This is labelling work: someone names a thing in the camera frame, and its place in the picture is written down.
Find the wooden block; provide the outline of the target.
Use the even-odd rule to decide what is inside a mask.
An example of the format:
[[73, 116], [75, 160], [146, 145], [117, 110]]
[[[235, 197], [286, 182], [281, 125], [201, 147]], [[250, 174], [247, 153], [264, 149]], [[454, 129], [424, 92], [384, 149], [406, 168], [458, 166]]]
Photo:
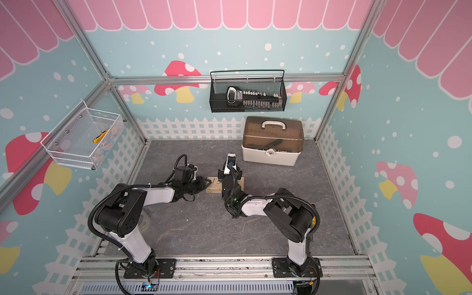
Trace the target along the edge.
[[[209, 177], [208, 178], [211, 183], [208, 188], [206, 188], [205, 192], [207, 194], [221, 194], [222, 193], [222, 183], [217, 177]], [[241, 186], [241, 190], [244, 190], [244, 177], [241, 177], [240, 180], [238, 180], [238, 184]]]

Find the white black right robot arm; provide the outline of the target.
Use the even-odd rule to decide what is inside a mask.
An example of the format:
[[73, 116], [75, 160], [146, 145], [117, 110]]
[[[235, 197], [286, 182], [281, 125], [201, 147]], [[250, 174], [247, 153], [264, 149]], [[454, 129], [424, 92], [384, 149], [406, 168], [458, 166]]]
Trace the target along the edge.
[[249, 195], [238, 183], [242, 172], [234, 168], [218, 171], [222, 200], [234, 218], [265, 216], [288, 240], [289, 261], [302, 267], [309, 259], [309, 242], [320, 227], [321, 218], [313, 203], [280, 188], [271, 195]]

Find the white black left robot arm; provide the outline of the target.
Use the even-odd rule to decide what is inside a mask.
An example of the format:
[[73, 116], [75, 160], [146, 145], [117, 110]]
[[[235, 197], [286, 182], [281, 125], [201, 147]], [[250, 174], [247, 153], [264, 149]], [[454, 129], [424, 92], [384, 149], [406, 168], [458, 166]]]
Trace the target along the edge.
[[197, 174], [198, 167], [188, 163], [182, 154], [174, 164], [170, 176], [157, 184], [118, 184], [90, 212], [87, 220], [89, 231], [125, 253], [131, 262], [147, 263], [153, 253], [139, 228], [144, 207], [170, 204], [187, 195], [195, 195], [209, 187], [211, 181]]

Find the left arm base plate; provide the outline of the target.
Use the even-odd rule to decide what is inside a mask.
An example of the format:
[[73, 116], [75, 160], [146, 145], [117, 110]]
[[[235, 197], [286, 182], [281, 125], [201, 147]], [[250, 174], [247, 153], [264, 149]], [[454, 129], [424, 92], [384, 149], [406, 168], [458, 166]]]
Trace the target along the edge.
[[125, 266], [125, 279], [172, 279], [176, 269], [176, 259], [151, 258], [142, 264], [132, 262]]

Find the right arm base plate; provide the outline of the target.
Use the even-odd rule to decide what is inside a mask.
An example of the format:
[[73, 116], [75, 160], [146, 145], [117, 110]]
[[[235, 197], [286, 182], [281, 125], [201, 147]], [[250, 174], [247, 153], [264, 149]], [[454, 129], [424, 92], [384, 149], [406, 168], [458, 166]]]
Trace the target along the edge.
[[273, 258], [272, 271], [275, 278], [318, 278], [323, 276], [322, 267], [318, 258], [309, 256], [302, 265], [297, 265], [289, 258]]

